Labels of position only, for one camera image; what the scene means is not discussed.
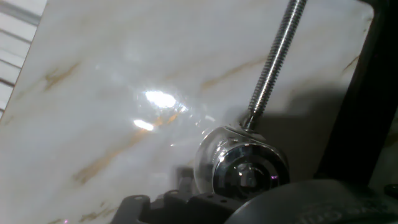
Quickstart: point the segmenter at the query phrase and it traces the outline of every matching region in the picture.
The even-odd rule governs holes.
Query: gold marble vein
[[[246,62],[246,63],[239,65],[235,68],[232,68],[231,70],[228,70],[226,73],[224,73],[222,76],[213,78],[211,80],[208,80],[208,81],[202,83],[201,90],[207,90],[207,89],[219,84],[223,80],[228,79],[229,77],[232,77],[233,75],[235,75],[239,72],[242,72],[244,69],[251,68],[258,64],[264,64],[266,62],[266,60],[267,60],[267,55],[257,58],[255,60],[252,60],[250,62]]]
[[[180,114],[180,112],[172,115],[166,122],[166,124],[170,124],[173,122],[175,119],[177,119],[177,116]],[[163,119],[162,117],[158,117],[156,122],[153,124],[154,127],[156,126],[161,126],[163,125]],[[109,153],[105,154],[103,157],[100,157],[99,159],[95,160],[92,162],[89,166],[85,167],[81,171],[79,171],[76,175],[73,176],[73,180],[79,182],[81,185],[84,185],[86,182],[88,182],[91,178],[93,178],[96,174],[98,174],[99,171],[105,169],[111,160],[115,158],[118,154],[124,152],[125,150],[129,149],[130,147],[133,147],[133,145],[139,143],[141,140],[146,138],[150,134],[150,131],[146,129],[141,129],[140,131],[136,132],[135,134],[132,135],[130,141],[128,142],[127,145],[117,147],[116,149],[110,149]]]
[[[80,64],[80,62],[72,65],[72,67],[70,67],[68,69],[68,71],[61,73],[59,75],[56,75],[56,72],[58,69],[55,69],[54,72],[47,74],[45,76],[45,80],[47,81],[47,84],[44,87],[44,91],[51,89],[51,87],[53,87],[54,85],[56,85],[59,82],[62,82],[64,79],[66,79],[71,74],[73,74],[73,71],[77,68],[77,66],[79,66],[79,64]]]

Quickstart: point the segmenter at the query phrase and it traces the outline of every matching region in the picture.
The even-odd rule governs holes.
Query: polished stone surface
[[[245,111],[286,5],[50,0],[0,122],[0,223],[107,224],[124,197],[174,188]],[[317,168],[372,18],[307,4],[260,128],[294,181]]]

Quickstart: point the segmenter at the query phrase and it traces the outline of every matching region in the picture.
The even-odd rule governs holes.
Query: threaded rod
[[[252,95],[248,108],[249,117],[241,123],[242,128],[246,131],[254,129],[256,120],[263,114],[267,106],[306,3],[307,0],[289,1],[266,64],[262,69],[261,76]]]

